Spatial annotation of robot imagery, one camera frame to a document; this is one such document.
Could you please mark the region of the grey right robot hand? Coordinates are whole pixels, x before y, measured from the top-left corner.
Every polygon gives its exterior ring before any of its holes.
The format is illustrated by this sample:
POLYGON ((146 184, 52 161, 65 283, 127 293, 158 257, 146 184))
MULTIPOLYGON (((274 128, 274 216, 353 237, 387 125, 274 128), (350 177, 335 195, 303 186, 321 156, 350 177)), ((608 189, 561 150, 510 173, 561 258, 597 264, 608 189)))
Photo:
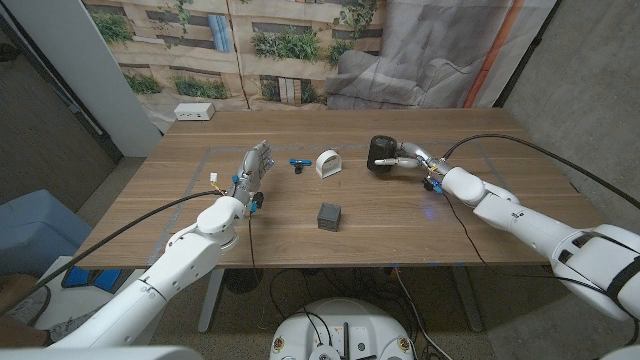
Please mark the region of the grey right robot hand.
POLYGON ((453 167, 446 163, 443 158, 437 158, 420 146, 414 143, 401 142, 396 145, 392 155, 383 157, 382 155, 374 159, 376 166, 400 166, 404 168, 418 168, 446 175, 453 167))

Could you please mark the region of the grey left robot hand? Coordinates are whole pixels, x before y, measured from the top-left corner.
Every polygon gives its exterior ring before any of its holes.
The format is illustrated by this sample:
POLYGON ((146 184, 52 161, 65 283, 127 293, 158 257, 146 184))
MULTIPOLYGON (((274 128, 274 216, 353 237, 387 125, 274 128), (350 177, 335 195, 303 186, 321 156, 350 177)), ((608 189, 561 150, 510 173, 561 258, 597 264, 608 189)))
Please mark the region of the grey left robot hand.
POLYGON ((263 140, 249 150, 233 177, 230 196, 248 204, 251 196, 259 190, 264 175, 273 166, 270 143, 263 140))

